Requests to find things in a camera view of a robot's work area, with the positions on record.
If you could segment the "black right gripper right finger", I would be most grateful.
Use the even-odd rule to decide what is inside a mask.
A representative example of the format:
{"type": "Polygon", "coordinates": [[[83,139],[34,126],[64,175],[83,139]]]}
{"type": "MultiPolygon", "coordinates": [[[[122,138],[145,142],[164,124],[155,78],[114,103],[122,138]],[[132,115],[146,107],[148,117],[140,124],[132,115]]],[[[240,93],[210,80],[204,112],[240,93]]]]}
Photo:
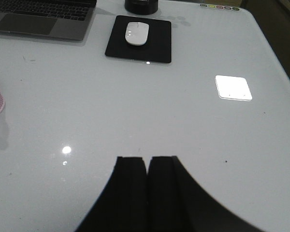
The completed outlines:
{"type": "Polygon", "coordinates": [[[222,206],[176,156],[153,157],[148,169],[151,232],[257,232],[222,206]]]}

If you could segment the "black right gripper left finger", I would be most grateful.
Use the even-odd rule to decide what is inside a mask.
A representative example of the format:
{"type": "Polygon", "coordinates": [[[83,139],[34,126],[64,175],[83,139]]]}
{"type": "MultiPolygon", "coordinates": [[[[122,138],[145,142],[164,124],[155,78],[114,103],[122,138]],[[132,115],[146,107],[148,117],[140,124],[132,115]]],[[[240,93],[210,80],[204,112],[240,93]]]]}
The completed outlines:
{"type": "Polygon", "coordinates": [[[77,232],[146,232],[147,174],[141,157],[117,157],[106,186],[77,232]]]}

